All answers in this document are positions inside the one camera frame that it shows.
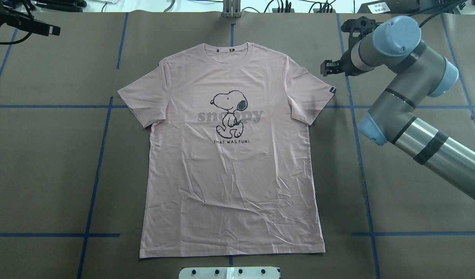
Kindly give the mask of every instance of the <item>t-shirt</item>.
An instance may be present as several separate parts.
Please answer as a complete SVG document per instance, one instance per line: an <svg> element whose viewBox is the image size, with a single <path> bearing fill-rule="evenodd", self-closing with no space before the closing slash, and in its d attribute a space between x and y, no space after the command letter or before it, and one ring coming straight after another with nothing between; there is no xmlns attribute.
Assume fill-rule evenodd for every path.
<svg viewBox="0 0 475 279"><path fill-rule="evenodd" d="M140 258L325 251L308 126L334 87L264 46L200 44L118 93L151 125Z"/></svg>

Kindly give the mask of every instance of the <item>gray robot arm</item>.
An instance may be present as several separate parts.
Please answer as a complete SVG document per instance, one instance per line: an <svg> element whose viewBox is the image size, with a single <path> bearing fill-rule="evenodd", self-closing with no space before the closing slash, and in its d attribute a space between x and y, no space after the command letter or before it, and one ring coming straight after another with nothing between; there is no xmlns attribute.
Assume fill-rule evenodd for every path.
<svg viewBox="0 0 475 279"><path fill-rule="evenodd" d="M358 130L378 145L394 144L475 199L475 152L413 114L426 96L442 95L458 78L456 67L421 40L418 23L407 16L394 17L338 62L347 76L380 65L397 74Z"/></svg>

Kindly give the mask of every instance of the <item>blue cap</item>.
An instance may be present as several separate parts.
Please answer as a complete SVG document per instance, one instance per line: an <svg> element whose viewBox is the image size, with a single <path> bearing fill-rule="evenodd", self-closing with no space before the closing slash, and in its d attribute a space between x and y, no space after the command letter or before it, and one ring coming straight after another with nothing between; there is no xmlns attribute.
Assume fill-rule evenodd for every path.
<svg viewBox="0 0 475 279"><path fill-rule="evenodd" d="M444 94L448 89L453 87L458 79L458 69L451 64L447 58L444 57L446 60L446 70L444 71L444 75L441 79L441 83L437 86L437 88L429 94L429 97L439 97Z"/></svg>
<svg viewBox="0 0 475 279"><path fill-rule="evenodd" d="M421 34L417 21L400 15L377 27L372 41L380 53L398 57L412 52L420 42Z"/></svg>
<svg viewBox="0 0 475 279"><path fill-rule="evenodd" d="M360 123L358 124L358 131L378 145L382 146L387 142L384 133L381 131L375 120L368 112L365 114L365 116L363 116Z"/></svg>

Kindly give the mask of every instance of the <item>snoopy graphic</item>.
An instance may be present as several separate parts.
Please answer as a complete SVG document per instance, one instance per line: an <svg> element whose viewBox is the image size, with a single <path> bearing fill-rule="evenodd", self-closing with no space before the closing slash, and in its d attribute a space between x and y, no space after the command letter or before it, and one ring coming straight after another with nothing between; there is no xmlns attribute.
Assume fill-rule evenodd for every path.
<svg viewBox="0 0 475 279"><path fill-rule="evenodd" d="M241 120L237 120L234 113L244 111L248 107L248 101L244 94L239 90L216 94L209 103L227 111L227 114L222 118L222 126L216 126L216 132L222 138L239 138L244 130L244 124Z"/></svg>

